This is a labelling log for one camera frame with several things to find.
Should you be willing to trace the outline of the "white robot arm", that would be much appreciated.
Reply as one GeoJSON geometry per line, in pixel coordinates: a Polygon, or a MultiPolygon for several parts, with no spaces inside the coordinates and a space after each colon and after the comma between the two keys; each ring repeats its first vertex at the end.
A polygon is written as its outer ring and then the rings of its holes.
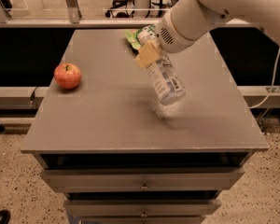
{"type": "Polygon", "coordinates": [[[166,52],[187,49],[232,19],[254,25],[280,46],[280,0],[178,0],[156,24],[156,37],[140,48],[135,61],[144,68],[166,52]]]}

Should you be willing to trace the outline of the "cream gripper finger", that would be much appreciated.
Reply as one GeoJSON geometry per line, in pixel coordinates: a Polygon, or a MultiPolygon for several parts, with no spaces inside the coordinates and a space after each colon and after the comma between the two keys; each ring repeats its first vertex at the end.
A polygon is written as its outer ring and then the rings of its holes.
{"type": "Polygon", "coordinates": [[[156,40],[148,40],[148,42],[140,48],[134,60],[138,67],[142,69],[157,61],[161,56],[162,49],[160,43],[156,40]]]}

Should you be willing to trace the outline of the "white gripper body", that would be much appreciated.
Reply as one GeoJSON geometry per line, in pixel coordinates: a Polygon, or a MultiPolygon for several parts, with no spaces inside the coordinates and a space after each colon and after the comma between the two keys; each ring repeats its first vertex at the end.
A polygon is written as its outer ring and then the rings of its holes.
{"type": "Polygon", "coordinates": [[[181,52],[194,44],[176,30],[170,11],[156,24],[155,32],[162,49],[169,53],[181,52]]]}

